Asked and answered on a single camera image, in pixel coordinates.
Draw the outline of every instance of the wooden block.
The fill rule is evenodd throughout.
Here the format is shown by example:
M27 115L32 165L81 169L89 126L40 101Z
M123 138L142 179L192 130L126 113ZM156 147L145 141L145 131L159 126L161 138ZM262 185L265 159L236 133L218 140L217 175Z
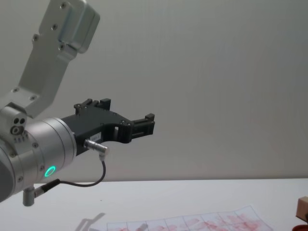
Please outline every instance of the wooden block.
M307 222L306 215L308 215L308 197L304 196L298 199L296 216Z

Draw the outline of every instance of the bolt hole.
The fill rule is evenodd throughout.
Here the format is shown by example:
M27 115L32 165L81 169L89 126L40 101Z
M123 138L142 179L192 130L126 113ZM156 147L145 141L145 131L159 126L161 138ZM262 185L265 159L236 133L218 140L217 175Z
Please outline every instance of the bolt hole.
M66 7L66 2L63 2L61 5L60 5L60 9L64 9Z
M38 144L38 143L33 143L32 146L33 146L34 148L38 148L38 147L39 147L39 144Z
M58 28L57 24L53 24L52 27L51 27L52 30L56 30L57 28Z
M39 39L38 35L34 35L33 38L32 38L33 41L37 41L38 39Z

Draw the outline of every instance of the robotic arm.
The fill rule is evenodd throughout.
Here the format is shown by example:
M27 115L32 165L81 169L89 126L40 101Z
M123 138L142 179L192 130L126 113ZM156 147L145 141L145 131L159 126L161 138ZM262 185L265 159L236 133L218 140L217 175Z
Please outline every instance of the robotic arm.
M24 205L31 206L46 191L33 184L77 155L93 149L103 162L104 141L129 143L153 134L153 114L128 120L110 111L110 99L87 99L74 105L72 116L27 123L51 105L68 63L88 49L99 20L85 0L50 1L18 86L0 99L0 202L24 190Z

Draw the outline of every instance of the red stain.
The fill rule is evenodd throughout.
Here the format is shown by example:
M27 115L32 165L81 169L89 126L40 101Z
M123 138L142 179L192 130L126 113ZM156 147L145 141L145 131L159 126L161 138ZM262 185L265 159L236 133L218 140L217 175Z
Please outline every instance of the red stain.
M189 231L189 228L187 227L186 224L180 224L179 229L180 229L180 231Z
M242 220L250 220L250 219L248 219L248 218L246 217L245 214L241 214L241 215L239 215L239 217L240 217Z
M128 228L123 228L123 229L115 228L115 229L108 229L108 231L129 231L129 229Z
M176 225L169 225L168 226L168 231L177 231L177 226Z
M236 231L257 231L262 226L260 220L243 222L233 225Z
M192 225L194 225L194 224L196 224L196 223L198 223L198 222L199 222L198 219L191 219L191 220L186 221L186 224L187 224L188 227L189 227L189 226L192 226Z
M207 224L205 222L201 222L193 227L195 230L203 230L207 228Z
M213 224L216 226L225 226L227 223L221 217L215 217L211 220L205 220L207 224Z
M243 220L238 216L227 216L227 218L231 221L230 224L242 223Z
M228 229L225 229L224 227L216 225L214 222L204 222L206 226L213 231L228 231Z
M167 231L168 229L163 226L156 226L154 228L151 228L150 231Z

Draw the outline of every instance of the green led light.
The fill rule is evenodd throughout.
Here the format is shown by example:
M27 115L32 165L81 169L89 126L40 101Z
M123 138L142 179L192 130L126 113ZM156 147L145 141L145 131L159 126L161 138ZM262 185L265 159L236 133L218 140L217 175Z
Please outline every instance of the green led light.
M56 166L50 166L45 172L45 177L49 177L56 171Z

